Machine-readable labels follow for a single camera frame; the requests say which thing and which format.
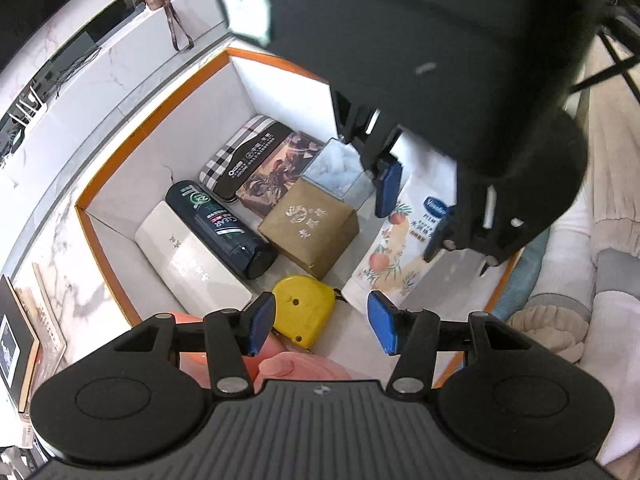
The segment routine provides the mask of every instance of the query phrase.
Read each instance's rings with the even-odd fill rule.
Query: strap
[[[194,47],[193,40],[191,39],[191,36],[187,34],[187,31],[184,30],[180,17],[178,16],[178,13],[175,12],[174,5],[171,3],[171,0],[164,0],[164,13],[166,14],[167,23],[169,23],[169,30],[171,31],[171,41],[174,44],[175,51],[186,52],[187,50],[191,50]],[[189,44],[185,48],[181,49],[178,47],[178,38],[175,35],[174,21],[182,29],[182,32],[187,37],[187,40],[189,40]]]

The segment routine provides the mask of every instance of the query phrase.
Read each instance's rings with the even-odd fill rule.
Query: printed picture
[[[0,369],[9,387],[14,382],[19,356],[20,347],[15,340],[14,331],[11,330],[6,316],[3,316],[2,324],[0,324]]]
[[[238,189],[236,196],[247,208],[265,217],[282,199],[322,148],[322,143],[292,133]]]

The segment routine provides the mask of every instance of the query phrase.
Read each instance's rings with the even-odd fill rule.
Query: ribbed gray surface
[[[36,480],[610,479],[594,463],[516,472],[454,446],[428,410],[385,397],[374,382],[270,381],[259,396],[218,406],[182,449],[130,470],[50,463]]]

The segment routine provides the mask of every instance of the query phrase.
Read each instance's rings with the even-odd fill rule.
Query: green logo
[[[201,205],[201,204],[204,204],[205,202],[208,202],[211,199],[204,193],[193,193],[190,197],[190,200],[191,200],[191,203],[195,205]]]

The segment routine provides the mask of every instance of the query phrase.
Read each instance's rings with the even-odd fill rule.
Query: small brown box
[[[318,280],[359,230],[353,207],[302,179],[258,226],[280,252]]]

